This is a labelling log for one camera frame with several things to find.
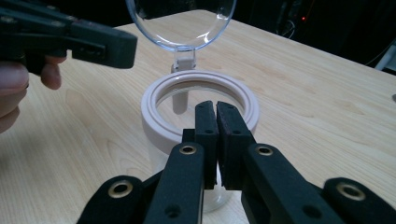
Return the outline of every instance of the bolt hole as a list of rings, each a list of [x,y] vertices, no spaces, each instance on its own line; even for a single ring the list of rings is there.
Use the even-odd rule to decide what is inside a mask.
[[[114,188],[114,192],[116,192],[116,193],[122,193],[122,192],[124,192],[124,191],[127,190],[127,189],[128,189],[128,187],[127,187],[126,185],[120,184],[120,185],[118,185],[118,186],[116,186],[116,187]]]
[[[262,146],[257,147],[256,151],[262,156],[271,156],[274,153],[274,151],[271,148],[262,147]]]
[[[321,218],[321,212],[315,206],[305,205],[303,211],[308,217]]]
[[[180,206],[178,206],[177,204],[171,204],[165,208],[165,214],[169,218],[176,218],[180,216],[180,213],[181,213],[181,209]]]
[[[363,201],[366,195],[358,187],[347,183],[339,183],[337,186],[338,192],[354,201]]]
[[[120,180],[111,185],[108,195],[115,199],[123,198],[131,193],[133,188],[134,186],[128,180]]]
[[[197,149],[195,147],[185,146],[180,149],[180,152],[185,155],[191,155],[191,154],[194,154],[196,152],[196,150]]]

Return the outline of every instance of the finger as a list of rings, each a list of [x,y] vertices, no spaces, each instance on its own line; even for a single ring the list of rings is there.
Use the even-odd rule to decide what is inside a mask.
[[[16,107],[10,113],[0,118],[0,133],[3,133],[7,129],[9,129],[15,123],[15,120],[17,119],[19,114],[20,110]]]
[[[52,63],[52,64],[58,64],[66,61],[66,57],[53,57],[53,56],[47,56],[46,55],[46,63]]]
[[[26,88],[29,73],[21,63],[0,62],[0,96]]]
[[[41,82],[52,90],[58,90],[62,84],[59,66],[52,63],[44,65],[41,71]]]
[[[23,89],[22,91],[14,94],[0,96],[0,118],[9,114],[16,107],[18,107],[18,104],[25,95],[26,90]]]
[[[66,60],[65,57],[46,56],[46,63],[41,71],[41,82],[52,90],[58,90],[62,85],[61,72],[58,63]]]

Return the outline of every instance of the wooden tabletop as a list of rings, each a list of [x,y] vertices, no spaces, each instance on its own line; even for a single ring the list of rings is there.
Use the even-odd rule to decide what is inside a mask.
[[[19,119],[0,134],[0,223],[76,223],[109,178],[152,175],[140,100],[169,74],[173,54],[134,25],[121,29],[139,37],[132,69],[70,58],[57,91],[31,76]],[[253,90],[256,140],[280,149],[307,181],[344,176],[396,206],[395,76],[237,21],[197,51],[197,69]],[[247,223],[239,196],[204,223]]]

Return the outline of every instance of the clear plastic lid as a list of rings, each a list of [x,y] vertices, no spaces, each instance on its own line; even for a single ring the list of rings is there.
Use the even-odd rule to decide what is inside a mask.
[[[203,48],[229,23],[236,0],[126,0],[137,28],[171,51]]]

